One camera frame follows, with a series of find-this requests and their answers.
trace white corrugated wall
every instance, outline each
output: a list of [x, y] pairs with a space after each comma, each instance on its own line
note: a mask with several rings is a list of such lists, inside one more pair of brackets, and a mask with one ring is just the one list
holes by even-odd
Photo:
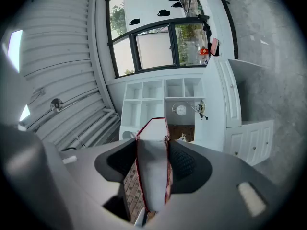
[[[93, 145], [119, 121], [113, 112], [101, 121], [114, 107], [93, 46], [95, 1], [29, 0], [16, 17], [24, 31], [20, 73], [35, 91], [23, 122], [59, 150]], [[66, 107], [58, 114], [54, 98]]]

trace glass pane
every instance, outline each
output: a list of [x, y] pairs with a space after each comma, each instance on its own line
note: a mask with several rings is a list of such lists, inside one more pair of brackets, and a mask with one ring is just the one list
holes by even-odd
[[129, 38], [113, 45], [118, 74], [124, 76], [134, 73], [134, 64]]
[[167, 26], [138, 34], [136, 42], [142, 69], [174, 64]]
[[209, 60], [207, 36], [202, 24], [175, 25], [181, 66], [202, 65]]
[[114, 39], [127, 32], [124, 0], [111, 0], [109, 5], [111, 34]]

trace round white light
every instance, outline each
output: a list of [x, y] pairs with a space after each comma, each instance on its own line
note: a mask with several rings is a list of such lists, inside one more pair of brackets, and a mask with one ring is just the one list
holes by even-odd
[[184, 105], [180, 105], [176, 108], [176, 113], [179, 116], [184, 116], [187, 113], [187, 108]]

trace gray floor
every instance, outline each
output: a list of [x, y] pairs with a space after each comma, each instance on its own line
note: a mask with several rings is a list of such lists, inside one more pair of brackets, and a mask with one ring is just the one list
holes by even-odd
[[279, 0], [229, 0], [239, 59], [263, 66], [239, 86], [242, 118], [274, 119], [271, 157], [255, 168], [292, 180], [307, 144], [307, 57], [302, 35]]

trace black window frame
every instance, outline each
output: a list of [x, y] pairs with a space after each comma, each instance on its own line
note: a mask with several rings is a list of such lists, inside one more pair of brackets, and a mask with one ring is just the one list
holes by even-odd
[[[151, 24], [148, 24], [148, 25], [138, 27], [134, 30], [128, 31], [128, 32], [118, 36], [117, 38], [112, 39], [111, 24], [110, 24], [110, 6], [109, 6], [110, 1], [111, 0], [106, 0], [106, 28], [107, 28], [108, 46], [109, 46], [109, 49], [110, 49], [111, 60], [112, 60], [113, 69], [114, 69], [116, 79], [126, 77], [126, 76], [130, 76], [130, 75], [134, 75], [134, 74], [143, 73], [143, 72], [156, 71], [156, 70], [175, 69], [175, 68], [191, 68], [191, 67], [206, 67], [204, 65], [188, 65], [188, 66], [181, 66], [180, 65], [177, 36], [176, 36], [176, 31], [175, 31], [175, 25], [177, 25], [177, 24], [196, 24], [196, 23], [202, 24], [203, 30], [205, 31], [206, 36], [207, 36], [207, 42], [210, 43], [210, 33], [208, 33], [208, 30], [210, 28], [206, 23], [207, 20], [209, 19], [209, 16], [204, 15], [203, 10], [201, 10], [201, 16], [198, 16], [198, 17], [176, 18], [176, 19], [168, 19], [168, 20], [154, 22], [154, 23], [151, 23]], [[153, 68], [142, 69], [139, 51], [138, 51], [138, 46], [137, 46], [137, 42], [136, 42], [136, 36], [139, 33], [146, 32], [146, 31], [149, 31], [149, 30], [152, 30], [152, 29], [155, 29], [155, 28], [166, 27], [166, 26], [168, 26], [168, 32], [169, 32], [169, 35], [170, 35], [171, 51], [172, 51], [174, 63], [172, 65], [167, 65], [167, 66], [158, 66], [158, 67], [153, 67]], [[135, 73], [120, 76], [119, 73], [118, 73], [118, 68], [117, 68], [117, 63], [116, 63], [113, 45], [115, 43], [118, 43], [118, 42], [125, 40], [125, 39], [129, 39], [129, 41], [130, 41], [130, 48], [131, 48], [132, 60], [133, 60], [133, 64], [134, 64]]]

